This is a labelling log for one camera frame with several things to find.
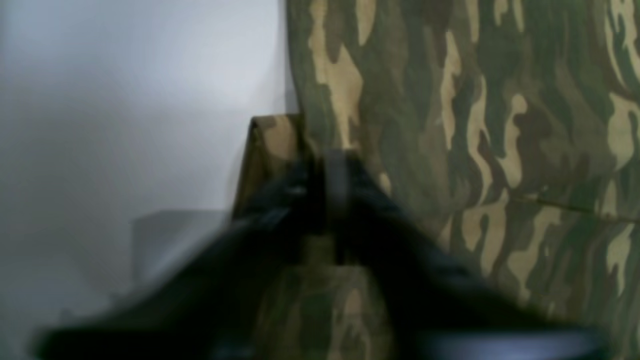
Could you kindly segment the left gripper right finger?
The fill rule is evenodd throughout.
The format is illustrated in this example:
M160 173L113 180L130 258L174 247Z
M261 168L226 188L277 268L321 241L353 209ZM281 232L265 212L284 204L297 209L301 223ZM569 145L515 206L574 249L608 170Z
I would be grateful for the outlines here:
M339 264L368 268L401 360L603 360L592 328L546 320L491 289L423 235L354 153L333 151Z

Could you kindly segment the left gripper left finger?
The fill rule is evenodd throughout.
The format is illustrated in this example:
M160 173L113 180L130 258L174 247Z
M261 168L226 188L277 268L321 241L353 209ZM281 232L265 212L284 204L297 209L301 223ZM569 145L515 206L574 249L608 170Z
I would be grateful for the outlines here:
M304 264L325 221L325 173L299 161L185 264L112 310L41 333L40 360L249 360L263 294Z

